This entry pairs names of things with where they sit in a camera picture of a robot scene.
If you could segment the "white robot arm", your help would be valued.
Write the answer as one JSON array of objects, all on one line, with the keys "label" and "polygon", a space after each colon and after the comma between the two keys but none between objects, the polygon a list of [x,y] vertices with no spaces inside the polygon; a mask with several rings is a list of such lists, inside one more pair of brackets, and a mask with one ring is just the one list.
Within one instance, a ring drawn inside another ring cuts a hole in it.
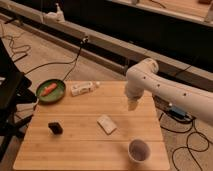
[{"label": "white robot arm", "polygon": [[157,75],[158,71],[159,65],[152,58],[129,68],[125,85],[127,98],[138,101],[147,90],[213,126],[213,93],[165,79]]}]

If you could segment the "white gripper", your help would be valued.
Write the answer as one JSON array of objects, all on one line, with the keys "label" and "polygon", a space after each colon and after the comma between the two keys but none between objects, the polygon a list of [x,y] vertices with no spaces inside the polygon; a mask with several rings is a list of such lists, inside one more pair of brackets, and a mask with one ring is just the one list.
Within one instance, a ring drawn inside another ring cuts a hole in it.
[{"label": "white gripper", "polygon": [[139,104],[139,98],[136,98],[136,97],[129,98],[127,100],[127,103],[128,103],[128,110],[129,111],[134,111],[137,108],[138,104]]}]

